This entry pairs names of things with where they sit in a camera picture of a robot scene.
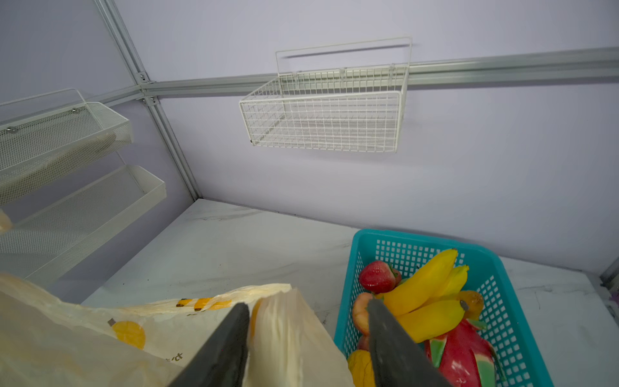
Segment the teal plastic fruit basket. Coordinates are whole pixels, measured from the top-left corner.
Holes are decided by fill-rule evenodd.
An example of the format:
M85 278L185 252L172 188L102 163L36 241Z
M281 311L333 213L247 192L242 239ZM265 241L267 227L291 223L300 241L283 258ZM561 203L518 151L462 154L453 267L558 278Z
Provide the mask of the teal plastic fruit basket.
M485 301L481 319L488 329L481 337L493 345L505 372L499 386L551 386L551 376L499 257L482 246L427 235L364 229L352 240L348 269L335 330L335 344L345 356L355 349L361 334L352 322L352 306L363 292L361 270L373 261L385 261L411 277L434 255L454 248L458 265L469 267L466 290L479 292Z

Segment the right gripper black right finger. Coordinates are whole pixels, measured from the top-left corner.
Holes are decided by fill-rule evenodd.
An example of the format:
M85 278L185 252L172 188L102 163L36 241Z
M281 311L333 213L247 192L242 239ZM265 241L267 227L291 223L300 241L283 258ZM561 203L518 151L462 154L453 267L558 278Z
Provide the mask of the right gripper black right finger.
M448 386L383 302L368 303L369 348L377 386Z

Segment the red yellow fake apple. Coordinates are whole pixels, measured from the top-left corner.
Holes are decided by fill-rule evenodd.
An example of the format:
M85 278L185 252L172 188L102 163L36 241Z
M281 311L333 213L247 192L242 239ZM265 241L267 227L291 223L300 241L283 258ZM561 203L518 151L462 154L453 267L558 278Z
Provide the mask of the red yellow fake apple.
M370 335L368 304L373 299L371 293L360 293L351 310L352 322L363 336Z

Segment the cream banana print plastic bag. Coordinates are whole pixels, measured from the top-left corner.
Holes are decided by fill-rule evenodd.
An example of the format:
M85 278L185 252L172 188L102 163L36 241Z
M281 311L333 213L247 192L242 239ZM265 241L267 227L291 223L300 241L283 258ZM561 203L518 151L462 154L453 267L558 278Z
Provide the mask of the cream banana print plastic bag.
M350 386L345 355L301 293L246 286L212 298L93 308L1 277L4 386L166 386L214 337L233 307L248 306L245 386Z

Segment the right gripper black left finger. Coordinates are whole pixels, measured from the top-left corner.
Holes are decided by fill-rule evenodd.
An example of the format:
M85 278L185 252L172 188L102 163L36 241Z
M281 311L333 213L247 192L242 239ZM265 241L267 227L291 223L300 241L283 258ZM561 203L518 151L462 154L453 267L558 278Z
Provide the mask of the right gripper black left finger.
M170 383L172 387L238 387L248 360L250 311L245 303L232 307L192 361Z

